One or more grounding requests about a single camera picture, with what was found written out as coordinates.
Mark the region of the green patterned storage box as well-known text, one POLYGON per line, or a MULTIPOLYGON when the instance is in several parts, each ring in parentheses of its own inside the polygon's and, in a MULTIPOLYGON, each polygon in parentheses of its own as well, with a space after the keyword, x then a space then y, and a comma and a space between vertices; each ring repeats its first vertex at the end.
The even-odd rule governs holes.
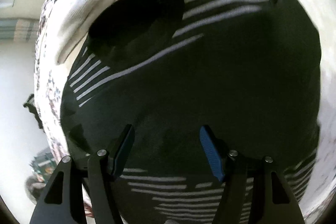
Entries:
POLYGON ((37 180, 45 183, 53 174, 56 166, 56 160, 49 148, 38 152, 30 162, 30 167, 33 169, 33 174, 37 177, 37 180))

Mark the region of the black object beside bed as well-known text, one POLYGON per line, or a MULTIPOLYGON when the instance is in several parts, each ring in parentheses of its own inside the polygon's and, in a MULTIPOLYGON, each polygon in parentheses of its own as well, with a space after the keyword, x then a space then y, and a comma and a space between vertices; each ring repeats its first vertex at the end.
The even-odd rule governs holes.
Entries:
POLYGON ((30 94, 27 100, 23 103, 23 107, 27 108, 31 114, 34 115, 35 120, 38 123, 39 129, 43 130, 43 124, 38 114, 37 108, 35 107, 34 94, 30 94))

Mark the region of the striped window curtain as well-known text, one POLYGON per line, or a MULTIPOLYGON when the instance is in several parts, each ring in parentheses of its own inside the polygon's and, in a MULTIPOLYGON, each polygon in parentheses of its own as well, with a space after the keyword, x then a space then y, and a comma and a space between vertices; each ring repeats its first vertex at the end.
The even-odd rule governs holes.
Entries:
POLYGON ((1 40, 35 42, 39 21, 35 19, 1 19, 1 40))

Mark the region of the black white-striped sweater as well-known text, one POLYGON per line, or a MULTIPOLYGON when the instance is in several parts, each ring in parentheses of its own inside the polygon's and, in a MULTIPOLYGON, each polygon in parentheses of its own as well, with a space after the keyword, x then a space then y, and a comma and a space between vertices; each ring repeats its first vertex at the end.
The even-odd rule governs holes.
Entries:
POLYGON ((202 126, 279 163, 302 199, 319 139, 321 46, 299 0, 118 0, 90 26, 66 81, 74 159, 135 142, 114 186, 127 223, 210 223, 224 188, 202 126))

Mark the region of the cream ribbed knit garment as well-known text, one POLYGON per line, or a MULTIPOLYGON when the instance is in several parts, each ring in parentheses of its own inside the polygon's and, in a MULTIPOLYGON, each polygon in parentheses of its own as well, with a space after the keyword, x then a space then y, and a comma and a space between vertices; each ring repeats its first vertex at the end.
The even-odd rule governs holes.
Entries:
POLYGON ((93 21, 115 0, 58 0, 50 16, 50 60, 62 64, 93 21))

